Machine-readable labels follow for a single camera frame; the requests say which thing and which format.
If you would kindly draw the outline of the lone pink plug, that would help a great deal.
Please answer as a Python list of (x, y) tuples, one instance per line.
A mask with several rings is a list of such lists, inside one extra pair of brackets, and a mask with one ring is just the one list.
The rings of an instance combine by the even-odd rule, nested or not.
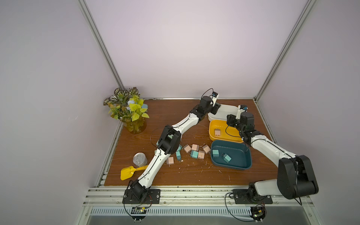
[(220, 129), (215, 129), (214, 130), (214, 136), (216, 136), (216, 137), (221, 136), (221, 130)]

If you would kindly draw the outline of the teal plug bottom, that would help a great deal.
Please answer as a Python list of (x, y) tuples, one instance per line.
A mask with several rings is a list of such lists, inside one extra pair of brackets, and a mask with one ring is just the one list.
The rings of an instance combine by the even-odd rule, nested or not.
[(232, 160), (232, 158), (226, 153), (222, 154), (222, 158), (227, 164)]

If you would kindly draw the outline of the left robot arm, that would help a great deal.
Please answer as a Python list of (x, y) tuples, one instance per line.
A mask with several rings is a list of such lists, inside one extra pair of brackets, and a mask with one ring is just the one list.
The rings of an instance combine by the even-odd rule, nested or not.
[(147, 197), (148, 191), (160, 168), (172, 154), (176, 153), (182, 135), (201, 122), (207, 114), (217, 113), (220, 108), (217, 98), (218, 93), (216, 92), (213, 92), (210, 96), (202, 96), (200, 103), (189, 111), (186, 118), (172, 126), (166, 125), (164, 127), (158, 140), (155, 156), (143, 174), (134, 182), (129, 183), (126, 196), (135, 197), (141, 202)]

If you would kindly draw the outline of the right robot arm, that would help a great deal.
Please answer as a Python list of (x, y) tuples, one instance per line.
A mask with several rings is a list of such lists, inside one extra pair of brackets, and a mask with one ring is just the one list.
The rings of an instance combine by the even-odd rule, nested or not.
[(253, 114), (247, 111), (226, 117), (227, 125), (239, 131), (248, 149), (258, 150), (277, 167), (277, 178), (250, 184), (249, 195), (300, 199), (317, 194), (319, 187), (311, 160), (305, 155), (296, 155), (275, 144), (255, 129), (254, 120)]

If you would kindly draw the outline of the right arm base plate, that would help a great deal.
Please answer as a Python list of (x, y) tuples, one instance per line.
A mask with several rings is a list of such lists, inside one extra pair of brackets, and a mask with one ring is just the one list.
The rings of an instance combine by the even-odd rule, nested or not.
[(250, 189), (233, 189), (232, 193), (236, 204), (273, 204), (271, 196), (260, 196)]

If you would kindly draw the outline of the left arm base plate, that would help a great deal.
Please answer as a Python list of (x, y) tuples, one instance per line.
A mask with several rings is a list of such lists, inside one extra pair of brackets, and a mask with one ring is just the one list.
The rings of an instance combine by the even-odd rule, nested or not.
[(139, 197), (136, 196), (135, 191), (127, 189), (122, 200), (123, 204), (159, 204), (160, 189), (145, 190)]

